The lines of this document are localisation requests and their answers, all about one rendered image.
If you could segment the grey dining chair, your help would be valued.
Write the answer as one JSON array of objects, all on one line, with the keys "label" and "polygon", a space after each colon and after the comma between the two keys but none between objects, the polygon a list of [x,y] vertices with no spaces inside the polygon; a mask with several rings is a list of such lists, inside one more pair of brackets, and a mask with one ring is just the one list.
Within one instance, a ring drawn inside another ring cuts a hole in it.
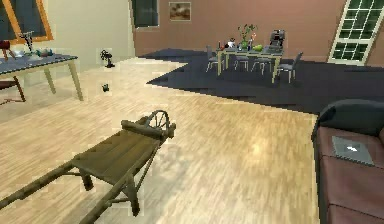
[{"label": "grey dining chair", "polygon": [[207,45],[206,50],[207,50],[207,59],[208,59],[206,71],[209,71],[214,64],[219,64],[220,60],[217,56],[213,54],[211,46]]},{"label": "grey dining chair", "polygon": [[247,56],[235,56],[234,69],[237,69],[238,66],[243,63],[245,70],[249,69],[249,58]]},{"label": "grey dining chair", "polygon": [[272,69],[272,59],[271,58],[255,58],[251,70],[254,70],[256,66],[259,66],[261,74],[264,74],[265,66],[268,65],[269,69]]},{"label": "grey dining chair", "polygon": [[300,52],[297,54],[295,59],[291,64],[280,64],[277,68],[277,76],[280,77],[282,72],[288,73],[288,82],[291,82],[293,79],[296,78],[296,68],[298,65],[298,62],[300,61],[303,53]]}]

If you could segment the grey top dining table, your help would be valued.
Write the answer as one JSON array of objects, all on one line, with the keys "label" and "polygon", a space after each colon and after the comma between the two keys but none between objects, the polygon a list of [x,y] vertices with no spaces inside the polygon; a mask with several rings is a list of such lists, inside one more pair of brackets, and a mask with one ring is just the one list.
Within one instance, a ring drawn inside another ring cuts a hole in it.
[{"label": "grey top dining table", "polygon": [[273,73],[272,73],[272,79],[271,79],[271,82],[274,83],[275,78],[278,74],[278,66],[280,65],[283,54],[284,54],[283,51],[271,52],[265,49],[263,49],[261,52],[254,51],[254,50],[250,50],[250,51],[238,50],[237,48],[225,48],[223,50],[218,50],[217,57],[219,59],[219,62],[217,66],[217,75],[221,74],[222,69],[228,68],[230,55],[269,58],[274,60],[274,67],[273,67]]}]

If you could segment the brown wooden wheelbarrow cart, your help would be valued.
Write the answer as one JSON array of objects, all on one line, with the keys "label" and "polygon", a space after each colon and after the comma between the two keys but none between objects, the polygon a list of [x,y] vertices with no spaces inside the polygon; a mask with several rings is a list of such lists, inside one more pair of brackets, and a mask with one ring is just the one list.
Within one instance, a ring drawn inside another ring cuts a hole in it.
[{"label": "brown wooden wheelbarrow cart", "polygon": [[146,174],[162,144],[174,136],[176,125],[164,110],[132,122],[123,120],[122,129],[92,148],[49,171],[40,178],[0,200],[0,210],[16,200],[23,200],[64,175],[79,176],[87,191],[93,189],[93,178],[112,186],[95,207],[79,222],[94,224],[114,203],[128,202],[133,215],[140,212],[139,191],[142,181],[137,173]]}]

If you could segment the green house plant in vase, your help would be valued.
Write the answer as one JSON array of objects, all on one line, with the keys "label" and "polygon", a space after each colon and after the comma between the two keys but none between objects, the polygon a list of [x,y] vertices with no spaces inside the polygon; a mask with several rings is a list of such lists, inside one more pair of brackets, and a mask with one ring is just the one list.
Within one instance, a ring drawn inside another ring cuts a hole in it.
[{"label": "green house plant in vase", "polygon": [[254,24],[245,24],[239,26],[237,28],[239,31],[241,41],[239,42],[239,46],[242,49],[247,49],[249,46],[253,44],[253,41],[256,38],[256,31],[258,30],[258,26]]}]

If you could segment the black floor statue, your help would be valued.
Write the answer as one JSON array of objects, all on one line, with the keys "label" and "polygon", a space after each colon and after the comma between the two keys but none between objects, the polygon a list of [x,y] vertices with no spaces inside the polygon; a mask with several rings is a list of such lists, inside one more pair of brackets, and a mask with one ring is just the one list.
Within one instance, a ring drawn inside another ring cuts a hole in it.
[{"label": "black floor statue", "polygon": [[107,62],[106,68],[113,68],[114,67],[114,64],[112,63],[112,54],[109,53],[108,51],[102,50],[100,53],[100,58],[103,61]]}]

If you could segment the framed brown landscape picture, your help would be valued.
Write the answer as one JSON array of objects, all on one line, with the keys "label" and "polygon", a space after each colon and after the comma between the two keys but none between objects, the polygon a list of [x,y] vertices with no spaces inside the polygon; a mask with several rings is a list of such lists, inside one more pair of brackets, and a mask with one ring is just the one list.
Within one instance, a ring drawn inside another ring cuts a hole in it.
[{"label": "framed brown landscape picture", "polygon": [[170,2],[169,19],[171,21],[190,21],[191,6],[190,2]]}]

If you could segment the black coffee machine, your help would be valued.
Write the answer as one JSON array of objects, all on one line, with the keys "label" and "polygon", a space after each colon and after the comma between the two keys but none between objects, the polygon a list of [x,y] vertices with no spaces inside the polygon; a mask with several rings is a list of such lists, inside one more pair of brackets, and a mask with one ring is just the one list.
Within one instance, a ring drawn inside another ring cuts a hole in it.
[{"label": "black coffee machine", "polygon": [[269,49],[282,50],[284,40],[285,40],[285,31],[281,29],[274,30],[270,35]]}]

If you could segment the blue top table pale legs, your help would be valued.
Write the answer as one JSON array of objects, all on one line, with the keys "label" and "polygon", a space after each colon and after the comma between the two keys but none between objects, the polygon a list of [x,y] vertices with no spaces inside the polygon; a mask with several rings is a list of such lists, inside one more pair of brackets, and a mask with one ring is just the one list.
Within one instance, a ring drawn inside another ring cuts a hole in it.
[{"label": "blue top table pale legs", "polygon": [[55,94],[56,89],[53,83],[50,69],[67,65],[76,89],[78,99],[83,101],[84,98],[75,65],[76,59],[77,56],[65,54],[53,54],[52,56],[47,57],[23,56],[19,59],[8,61],[0,58],[0,80],[5,80],[6,78],[17,77],[42,70],[45,74],[51,92]]}]

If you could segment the grey closed laptop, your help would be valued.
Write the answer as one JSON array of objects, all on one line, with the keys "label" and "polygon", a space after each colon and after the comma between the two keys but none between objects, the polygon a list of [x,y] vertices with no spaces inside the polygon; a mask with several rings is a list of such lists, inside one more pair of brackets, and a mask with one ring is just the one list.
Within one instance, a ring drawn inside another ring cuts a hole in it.
[{"label": "grey closed laptop", "polygon": [[337,158],[373,166],[372,157],[365,144],[346,138],[333,136],[332,145]]}]

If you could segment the grey desk lamp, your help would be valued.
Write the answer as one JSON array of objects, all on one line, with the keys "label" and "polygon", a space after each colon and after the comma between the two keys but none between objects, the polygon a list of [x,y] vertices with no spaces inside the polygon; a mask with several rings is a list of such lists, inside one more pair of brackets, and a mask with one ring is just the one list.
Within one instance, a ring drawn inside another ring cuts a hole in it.
[{"label": "grey desk lamp", "polygon": [[30,52],[33,52],[33,40],[32,40],[32,31],[20,33],[19,37],[24,39]]}]

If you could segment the white framed lattice window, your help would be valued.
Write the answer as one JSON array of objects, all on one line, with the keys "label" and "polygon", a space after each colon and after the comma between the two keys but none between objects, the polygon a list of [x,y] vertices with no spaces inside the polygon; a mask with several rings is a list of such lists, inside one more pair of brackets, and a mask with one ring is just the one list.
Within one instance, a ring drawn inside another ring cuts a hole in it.
[{"label": "white framed lattice window", "polygon": [[346,0],[328,63],[364,66],[384,20],[384,0]]}]

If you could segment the orange framed window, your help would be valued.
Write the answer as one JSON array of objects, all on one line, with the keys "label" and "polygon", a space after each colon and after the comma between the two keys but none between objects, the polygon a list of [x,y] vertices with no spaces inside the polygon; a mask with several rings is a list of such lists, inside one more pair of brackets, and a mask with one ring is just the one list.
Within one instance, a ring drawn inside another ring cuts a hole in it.
[{"label": "orange framed window", "polygon": [[0,40],[24,44],[20,34],[29,31],[33,42],[53,39],[43,0],[0,0]]}]

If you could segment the dark red stool shape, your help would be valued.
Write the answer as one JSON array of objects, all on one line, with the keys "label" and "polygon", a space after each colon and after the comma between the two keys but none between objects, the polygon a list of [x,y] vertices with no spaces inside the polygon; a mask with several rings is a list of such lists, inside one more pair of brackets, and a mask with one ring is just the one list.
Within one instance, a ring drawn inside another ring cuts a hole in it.
[{"label": "dark red stool shape", "polygon": [[8,40],[0,40],[0,49],[3,52],[3,56],[5,60],[8,60],[8,56],[11,55],[15,58],[14,52],[10,49],[10,42]]}]

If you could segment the dark window with white frame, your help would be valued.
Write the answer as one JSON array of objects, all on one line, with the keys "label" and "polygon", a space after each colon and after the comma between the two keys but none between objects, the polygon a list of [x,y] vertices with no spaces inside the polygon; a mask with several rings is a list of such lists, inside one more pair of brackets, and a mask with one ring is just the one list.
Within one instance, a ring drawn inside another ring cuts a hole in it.
[{"label": "dark window with white frame", "polygon": [[158,0],[132,0],[136,28],[155,27],[158,22]]}]

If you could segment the brown sofa with black frame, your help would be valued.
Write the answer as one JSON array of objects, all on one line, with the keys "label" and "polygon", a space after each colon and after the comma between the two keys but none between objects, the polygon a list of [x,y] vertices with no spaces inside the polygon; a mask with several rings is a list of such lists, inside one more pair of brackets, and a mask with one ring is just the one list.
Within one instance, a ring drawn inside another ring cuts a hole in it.
[{"label": "brown sofa with black frame", "polygon": [[[337,158],[333,136],[365,144],[374,165]],[[347,99],[328,105],[311,140],[320,224],[384,224],[384,102]]]}]

